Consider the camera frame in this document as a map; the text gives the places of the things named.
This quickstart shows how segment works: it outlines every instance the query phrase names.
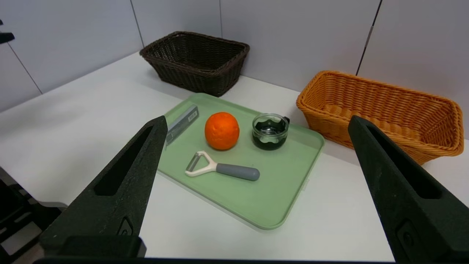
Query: basket rim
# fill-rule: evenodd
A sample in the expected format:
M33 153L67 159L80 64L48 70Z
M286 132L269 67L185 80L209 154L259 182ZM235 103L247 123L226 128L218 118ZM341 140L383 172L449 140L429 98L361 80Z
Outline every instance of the basket rim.
M453 144L450 146L442 146L442 145L437 145L437 144L430 144L430 143L424 143L423 141L416 140L414 138L409 138L405 137L401 134L390 132L387 130L381 130L385 131L386 134L394 141L397 143L401 143L407 147L415 148L418 151L429 153L432 155L438 155L442 156L441 151L445 151L444 155L449 155L449 156L456 156L459 155L463 152L463 147L464 147L464 128L462 126L462 111L459 105L442 96L438 95L433 95L430 93L425 93L421 91L416 91L416 90L411 90L408 88L404 88L401 86L396 86L396 85L390 85L382 82L378 82L375 80L347 74L347 73L342 73L339 71L334 71L334 70L323 70L320 71L316 74L316 76L306 85L306 87L303 89L303 91L300 93L296 100L296 105L297 107L304 113L304 114L314 114L316 116L319 116L324 119L328 120L333 120L335 122L340 122L342 125L348 125L349 119L339 116L339 115L332 115L329 112L317 109L315 107L312 107L308 104L305 103L305 95L309 92L309 90L313 87L313 85L320 80L323 76L326 75L335 75L335 76L341 76L341 77L347 77L347 78L353 78L357 81L362 81L362 82L367 82L367 83L373 83L377 85L384 86L386 88L392 88L392 89L397 89L401 92L406 92L406 93L412 93L414 95L419 95L419 96L424 96L427 98L430 98L432 100L437 100L441 101L444 103L447 103L451 108L454 113L454 118L452 119L452 123L455 127L459 127L459 131L455 133L455 140L453 141Z
M221 42L225 42L225 43L229 43L229 44L235 44L235 45L238 45L238 46L242 46L244 49L240 53L238 53L236 56L234 56L233 58L228 60L226 63L222 64L220 67L218 67L214 70L201 70L201 69L198 69L198 68L195 68L195 67L192 67L192 66L188 66L186 64L173 62L173 61L165 60L165 59L158 58L158 57L148 57L146 55L150 48L152 48L156 45L159 45L161 42L163 42L163 41L165 41L169 38L172 38L174 36L177 36L177 35L200 36L200 37L207 38L207 39L212 39L212 40L216 40L216 41L221 41ZM142 50L140 50L139 54L140 54L140 56L142 56L147 61L150 60L152 62L161 64L161 65L171 66L171 67L179 68L181 70L189 71L191 73L212 77L212 76L221 75L221 74L225 73L225 71L230 70L232 68L232 66L236 65L240 60L242 60L244 57L247 56L249 50L250 50L250 46L246 43L242 43L242 42L238 42L238 41L234 41L234 40L217 38L217 37L208 36L208 35L204 35L204 34L200 34L200 33L196 33L196 32L191 32L191 31L175 31L173 33L170 33L170 34L168 34L168 35L166 35L166 36L164 36L164 37L162 37L162 38L148 44Z

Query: peeler blade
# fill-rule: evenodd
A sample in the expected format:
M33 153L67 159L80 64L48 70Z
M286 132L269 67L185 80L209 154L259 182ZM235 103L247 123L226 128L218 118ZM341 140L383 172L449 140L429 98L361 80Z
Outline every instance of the peeler blade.
M192 159L190 160L189 164L187 165L186 171L193 171L199 159L200 159L200 154L196 152L194 156L192 157Z

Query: orange wicker basket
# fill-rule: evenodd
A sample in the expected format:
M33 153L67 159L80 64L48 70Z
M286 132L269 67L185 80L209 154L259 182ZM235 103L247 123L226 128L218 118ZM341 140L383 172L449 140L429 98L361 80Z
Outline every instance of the orange wicker basket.
M336 71L319 72L296 101L310 129L353 148L353 115L379 127L416 162L464 149L462 112L454 101Z

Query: peeler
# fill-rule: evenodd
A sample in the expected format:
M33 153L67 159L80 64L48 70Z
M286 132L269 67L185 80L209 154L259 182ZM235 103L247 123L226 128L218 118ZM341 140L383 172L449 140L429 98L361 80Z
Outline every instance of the peeler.
M200 156L205 157L205 159L208 161L208 165L197 171L193 171L197 165L197 162L200 159ZM211 171L216 171L229 176L248 180L257 180L260 176L259 170L255 168L216 163L210 158L210 156L208 156L205 151L197 151L194 154L194 157L192 157L191 161L189 162L189 165L187 165L186 175L189 177L195 177Z

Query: plastic tray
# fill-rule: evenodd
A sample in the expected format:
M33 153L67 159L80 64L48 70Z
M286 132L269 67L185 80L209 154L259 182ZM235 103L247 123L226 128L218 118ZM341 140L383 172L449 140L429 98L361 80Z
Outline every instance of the plastic tray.
M198 106L199 118L163 151L159 171L258 228L282 225L322 150L324 138L292 124L281 148L259 149L251 136L251 123L259 112L204 93L192 95L166 113L167 123L171 124L193 104ZM222 111L235 116L240 127L236 146L227 151L212 149L204 135L208 117ZM191 178L184 172L199 150L206 151L218 163L257 168L261 176L249 181L210 172ZM195 170L206 165L201 157Z

